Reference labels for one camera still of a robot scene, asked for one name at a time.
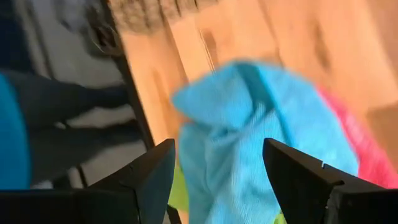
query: pink cloth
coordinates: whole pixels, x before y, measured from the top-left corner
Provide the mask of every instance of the pink cloth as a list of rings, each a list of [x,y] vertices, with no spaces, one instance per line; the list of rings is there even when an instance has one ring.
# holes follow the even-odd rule
[[[318,89],[320,96],[339,118],[343,131],[359,160],[359,178],[387,189],[398,188],[398,174],[386,153],[354,116],[331,95]]]

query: wooden surface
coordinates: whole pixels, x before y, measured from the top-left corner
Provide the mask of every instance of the wooden surface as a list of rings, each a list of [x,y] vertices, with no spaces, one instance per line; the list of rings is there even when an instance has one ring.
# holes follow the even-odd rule
[[[120,29],[155,143],[176,138],[184,122],[170,104],[176,90],[232,59],[254,58],[340,98],[398,167],[396,2],[220,0],[151,35]]]

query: person's leg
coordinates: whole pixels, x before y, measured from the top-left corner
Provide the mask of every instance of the person's leg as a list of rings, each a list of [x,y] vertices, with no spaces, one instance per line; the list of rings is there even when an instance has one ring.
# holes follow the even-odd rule
[[[110,146],[140,140],[135,121],[107,128],[50,128],[30,135],[32,184],[51,180]]]
[[[124,85],[93,89],[38,75],[0,72],[16,89],[19,107],[29,128],[71,119],[94,107],[116,108],[128,103]]]

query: blue cloth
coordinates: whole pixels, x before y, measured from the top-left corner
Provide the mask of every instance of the blue cloth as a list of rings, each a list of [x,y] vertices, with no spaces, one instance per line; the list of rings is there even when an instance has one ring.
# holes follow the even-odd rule
[[[262,160],[264,138],[358,174],[333,112],[311,84],[281,68],[235,62],[180,90],[173,103],[193,121],[178,150],[190,224],[274,221],[280,207]]]
[[[0,190],[29,189],[30,157],[14,90],[0,74]]]

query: blue towel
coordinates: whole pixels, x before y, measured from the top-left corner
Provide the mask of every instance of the blue towel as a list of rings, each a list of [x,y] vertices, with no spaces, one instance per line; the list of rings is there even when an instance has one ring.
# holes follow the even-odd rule
[[[193,121],[182,127],[178,153],[190,224],[274,221],[280,207],[262,160],[264,138],[358,174],[337,118],[311,84],[279,67],[229,64],[177,92],[173,103]]]

